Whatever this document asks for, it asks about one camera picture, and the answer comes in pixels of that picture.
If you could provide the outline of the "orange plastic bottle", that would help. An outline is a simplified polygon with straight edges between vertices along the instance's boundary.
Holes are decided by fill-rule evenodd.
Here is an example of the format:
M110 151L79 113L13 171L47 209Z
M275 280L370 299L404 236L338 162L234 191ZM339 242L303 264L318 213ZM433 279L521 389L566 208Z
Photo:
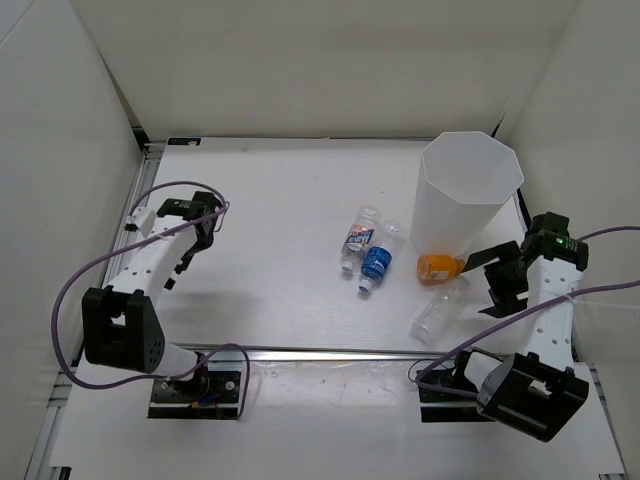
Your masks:
M416 275L425 285L442 284L459 276L466 262L448 255L421 255L416 264Z

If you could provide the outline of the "clear unlabelled plastic bottle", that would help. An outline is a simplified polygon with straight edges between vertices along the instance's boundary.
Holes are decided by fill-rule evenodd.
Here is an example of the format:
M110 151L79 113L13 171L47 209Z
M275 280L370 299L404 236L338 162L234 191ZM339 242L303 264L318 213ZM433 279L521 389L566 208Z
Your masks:
M426 346L434 345L449 324L458 319L464 309L470 283L458 276L439 286L434 298L414 319L410 335Z

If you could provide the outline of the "blue-labelled clear plastic bottle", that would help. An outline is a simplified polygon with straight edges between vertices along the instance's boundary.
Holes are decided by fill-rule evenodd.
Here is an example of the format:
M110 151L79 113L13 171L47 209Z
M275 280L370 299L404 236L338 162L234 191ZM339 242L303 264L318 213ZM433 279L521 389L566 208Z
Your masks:
M385 279L392 261L405 243L405 231L399 222L389 220L382 226L381 235L368 250L361 265L359 292L368 295Z

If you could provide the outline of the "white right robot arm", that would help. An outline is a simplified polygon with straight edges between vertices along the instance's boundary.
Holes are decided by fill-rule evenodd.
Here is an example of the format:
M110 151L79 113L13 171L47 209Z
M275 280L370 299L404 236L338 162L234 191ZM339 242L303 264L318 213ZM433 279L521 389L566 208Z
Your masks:
M589 384L574 371L569 295L588 264L588 247L572 238L568 218L533 218L522 242L471 254L466 270L483 268L493 301L484 314L521 328L515 353L501 359L474 348L456 358L449 387L477 396L479 415L548 442L585 403Z

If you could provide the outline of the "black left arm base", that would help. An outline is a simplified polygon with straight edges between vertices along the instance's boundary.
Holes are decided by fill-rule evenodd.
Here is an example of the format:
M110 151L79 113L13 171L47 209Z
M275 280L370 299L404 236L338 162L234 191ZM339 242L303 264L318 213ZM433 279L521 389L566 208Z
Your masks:
M209 362L190 381L153 383L147 417L163 420L238 420L245 382L241 362Z

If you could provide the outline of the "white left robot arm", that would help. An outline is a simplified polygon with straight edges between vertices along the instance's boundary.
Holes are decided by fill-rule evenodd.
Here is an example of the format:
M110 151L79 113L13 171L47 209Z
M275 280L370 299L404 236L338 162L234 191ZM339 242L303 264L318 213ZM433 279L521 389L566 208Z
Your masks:
M175 388L186 399L206 395L210 377L195 366L198 355L165 339L155 306L160 294L173 287L172 276L185 271L196 254L213 244L216 220L194 221L222 208L214 194L197 191L190 200L165 200L158 211L138 209L130 224L154 241L136 249L106 287L91 288L82 299L85 355L90 363L176 376Z

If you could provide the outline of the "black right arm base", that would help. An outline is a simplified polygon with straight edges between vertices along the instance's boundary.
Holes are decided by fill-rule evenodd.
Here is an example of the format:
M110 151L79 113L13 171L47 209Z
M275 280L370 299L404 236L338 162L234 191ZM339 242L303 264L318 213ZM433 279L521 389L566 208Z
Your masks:
M458 393L443 392L418 387L421 422L424 424L444 423L488 423L491 419L478 413L475 397L478 389L463 374L462 368L470 357L469 351L459 353L437 366L422 380L450 390L467 391L472 397Z

